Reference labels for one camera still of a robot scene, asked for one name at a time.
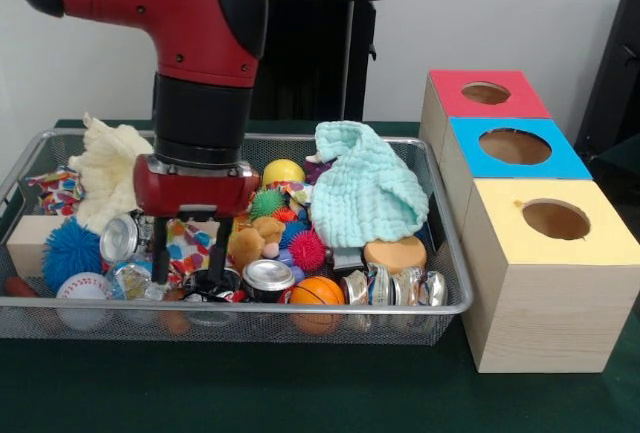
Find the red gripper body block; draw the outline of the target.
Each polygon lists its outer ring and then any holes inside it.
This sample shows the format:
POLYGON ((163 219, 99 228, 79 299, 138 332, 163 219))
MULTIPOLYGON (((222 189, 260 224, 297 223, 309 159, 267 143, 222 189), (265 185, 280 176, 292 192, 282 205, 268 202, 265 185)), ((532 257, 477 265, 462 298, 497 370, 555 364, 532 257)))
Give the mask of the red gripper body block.
POLYGON ((259 174, 246 162, 223 169, 199 169, 163 163, 155 155, 145 154, 136 158, 133 167, 136 203, 154 217, 182 213, 235 217, 246 211, 259 186, 259 174))

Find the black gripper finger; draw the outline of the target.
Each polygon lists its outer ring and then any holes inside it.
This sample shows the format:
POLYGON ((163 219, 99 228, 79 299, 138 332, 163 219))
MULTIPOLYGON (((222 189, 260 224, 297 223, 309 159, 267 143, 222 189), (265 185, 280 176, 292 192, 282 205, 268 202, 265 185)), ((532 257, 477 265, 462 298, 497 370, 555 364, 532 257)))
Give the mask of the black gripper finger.
POLYGON ((207 277, 214 284, 220 284, 222 281, 232 227, 233 219, 231 217, 220 218, 215 243, 209 249, 207 277))
POLYGON ((169 219, 155 217, 153 223, 152 281, 166 283, 170 257, 167 250, 167 224, 169 219))

